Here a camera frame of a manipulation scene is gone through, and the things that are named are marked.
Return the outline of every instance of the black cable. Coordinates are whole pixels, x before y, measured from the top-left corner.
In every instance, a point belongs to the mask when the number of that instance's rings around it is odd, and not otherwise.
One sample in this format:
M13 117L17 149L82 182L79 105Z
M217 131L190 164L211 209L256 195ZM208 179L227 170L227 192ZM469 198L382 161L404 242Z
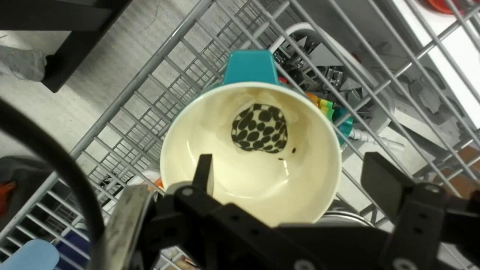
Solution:
M53 137L4 99L0 99L0 129L49 162L70 185L86 219L94 258L106 227L97 195L85 173Z

